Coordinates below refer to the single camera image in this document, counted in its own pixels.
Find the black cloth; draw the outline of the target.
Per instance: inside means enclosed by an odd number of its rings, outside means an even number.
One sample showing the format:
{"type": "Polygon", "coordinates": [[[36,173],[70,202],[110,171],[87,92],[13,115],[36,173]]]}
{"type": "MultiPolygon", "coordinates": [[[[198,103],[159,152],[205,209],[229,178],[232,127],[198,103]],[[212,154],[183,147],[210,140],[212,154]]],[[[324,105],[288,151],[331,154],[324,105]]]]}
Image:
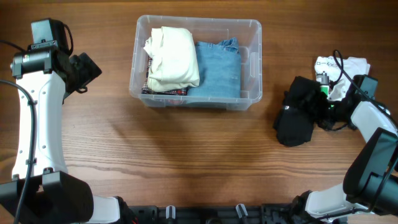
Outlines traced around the black cloth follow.
{"type": "Polygon", "coordinates": [[[279,143],[294,147],[311,141],[314,124],[325,118],[328,110],[326,94],[320,83],[301,76],[295,77],[284,92],[273,128],[279,143]]]}

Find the red navy plaid shirt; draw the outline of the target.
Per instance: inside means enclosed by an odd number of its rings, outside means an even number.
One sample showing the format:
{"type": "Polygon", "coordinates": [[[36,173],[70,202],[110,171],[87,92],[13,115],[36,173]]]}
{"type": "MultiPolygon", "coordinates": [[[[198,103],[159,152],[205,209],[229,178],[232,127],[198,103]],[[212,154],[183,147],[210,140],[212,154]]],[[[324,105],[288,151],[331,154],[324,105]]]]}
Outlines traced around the red navy plaid shirt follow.
{"type": "Polygon", "coordinates": [[[148,76],[150,71],[150,66],[152,65],[152,59],[148,58],[147,70],[146,70],[146,80],[143,84],[141,93],[142,94],[149,94],[149,95],[177,95],[177,96],[186,96],[188,88],[181,88],[169,91],[154,91],[148,87],[148,76]]]}

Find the cream cloth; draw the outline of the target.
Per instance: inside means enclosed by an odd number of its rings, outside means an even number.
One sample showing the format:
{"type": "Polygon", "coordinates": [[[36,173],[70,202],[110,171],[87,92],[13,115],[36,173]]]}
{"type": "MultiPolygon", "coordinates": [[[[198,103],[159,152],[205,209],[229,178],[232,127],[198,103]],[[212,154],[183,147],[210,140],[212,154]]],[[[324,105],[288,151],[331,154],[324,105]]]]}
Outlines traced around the cream cloth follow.
{"type": "Polygon", "coordinates": [[[184,28],[153,28],[144,50],[152,59],[147,86],[155,92],[197,87],[200,84],[192,33],[184,28]]]}

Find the blue denim jeans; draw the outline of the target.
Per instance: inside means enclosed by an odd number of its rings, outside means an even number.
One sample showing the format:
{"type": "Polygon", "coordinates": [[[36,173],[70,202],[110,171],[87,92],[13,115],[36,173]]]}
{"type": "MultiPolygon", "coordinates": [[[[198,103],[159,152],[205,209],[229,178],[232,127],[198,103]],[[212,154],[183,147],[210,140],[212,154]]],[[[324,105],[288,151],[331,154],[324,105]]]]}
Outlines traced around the blue denim jeans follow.
{"type": "Polygon", "coordinates": [[[239,98],[241,91],[241,54],[233,37],[217,44],[197,42],[200,83],[187,91],[192,97],[239,98]]]}

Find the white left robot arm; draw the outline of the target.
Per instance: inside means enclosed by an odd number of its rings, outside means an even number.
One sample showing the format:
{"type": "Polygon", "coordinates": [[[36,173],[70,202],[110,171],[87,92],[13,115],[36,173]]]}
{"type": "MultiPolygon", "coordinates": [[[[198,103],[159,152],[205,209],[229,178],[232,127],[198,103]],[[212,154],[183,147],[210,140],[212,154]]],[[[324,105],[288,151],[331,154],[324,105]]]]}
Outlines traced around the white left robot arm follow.
{"type": "Polygon", "coordinates": [[[119,197],[93,195],[68,173],[62,149],[62,105],[83,93],[101,69],[87,54],[55,48],[18,53],[12,63],[20,103],[19,145],[1,205],[16,223],[121,223],[119,197]]]}

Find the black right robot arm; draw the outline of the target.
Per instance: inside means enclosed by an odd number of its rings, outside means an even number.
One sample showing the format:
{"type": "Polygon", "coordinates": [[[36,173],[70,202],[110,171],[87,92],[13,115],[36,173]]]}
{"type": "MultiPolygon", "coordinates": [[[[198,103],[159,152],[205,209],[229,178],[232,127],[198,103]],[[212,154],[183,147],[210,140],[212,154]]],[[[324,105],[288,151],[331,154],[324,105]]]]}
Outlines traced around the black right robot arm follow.
{"type": "Polygon", "coordinates": [[[341,184],[308,191],[290,208],[294,223],[341,223],[352,215],[397,215],[397,125],[373,100],[351,115],[366,144],[341,184]]]}

